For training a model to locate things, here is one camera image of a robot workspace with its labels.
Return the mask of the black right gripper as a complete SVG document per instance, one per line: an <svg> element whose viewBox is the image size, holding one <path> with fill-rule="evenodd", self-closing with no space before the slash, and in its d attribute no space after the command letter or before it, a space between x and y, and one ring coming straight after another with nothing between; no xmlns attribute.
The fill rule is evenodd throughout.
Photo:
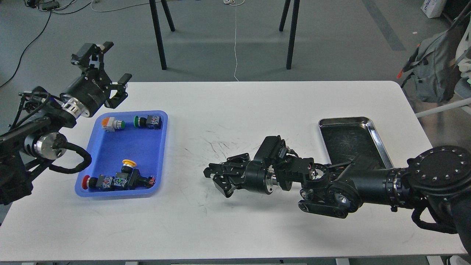
<svg viewBox="0 0 471 265"><path fill-rule="evenodd" d="M210 163L203 174L213 179L226 198L240 189L270 195L278 185L274 170L251 161L249 153L231 156L220 164Z"/></svg>

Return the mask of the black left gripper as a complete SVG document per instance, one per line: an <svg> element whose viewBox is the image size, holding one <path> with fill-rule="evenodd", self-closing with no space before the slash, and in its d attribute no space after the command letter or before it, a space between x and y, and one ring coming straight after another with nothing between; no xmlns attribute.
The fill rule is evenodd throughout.
<svg viewBox="0 0 471 265"><path fill-rule="evenodd" d="M103 104L116 109L128 97L126 88L132 74L125 73L118 82L111 82L105 72L87 72L104 70L104 54L113 45L113 42L99 45L85 43L77 55L72 54L71 64L79 67L82 75L68 86L65 93L60 94L60 98L62 102L70 98L79 101L85 108L86 117L94 116Z"/></svg>

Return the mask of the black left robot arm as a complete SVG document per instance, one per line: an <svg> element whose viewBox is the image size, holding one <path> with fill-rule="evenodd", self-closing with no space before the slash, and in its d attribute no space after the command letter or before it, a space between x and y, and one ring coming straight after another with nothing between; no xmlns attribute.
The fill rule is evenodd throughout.
<svg viewBox="0 0 471 265"><path fill-rule="evenodd" d="M54 96L37 86L20 93L20 104L9 131L0 142L0 201L8 205L31 195L33 180L44 170L78 173L87 168L91 155L67 141L59 130L73 128L80 116L92 117L102 107L116 108L128 97L131 74L112 82L104 69L104 54L113 42L86 43L72 55L81 69L66 92Z"/></svg>

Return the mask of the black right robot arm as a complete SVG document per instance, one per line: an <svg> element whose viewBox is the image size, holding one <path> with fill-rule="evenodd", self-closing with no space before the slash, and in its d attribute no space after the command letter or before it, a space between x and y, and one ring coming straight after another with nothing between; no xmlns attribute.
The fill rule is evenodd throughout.
<svg viewBox="0 0 471 265"><path fill-rule="evenodd" d="M289 191L301 184L299 208L308 213L346 218L364 203L412 209L412 221L425 230L458 234L470 253L470 152L438 146L409 158L404 168L382 168L365 155L336 165L301 158L286 146L260 149L203 171L227 198L235 190L271 194L273 186Z"/></svg>

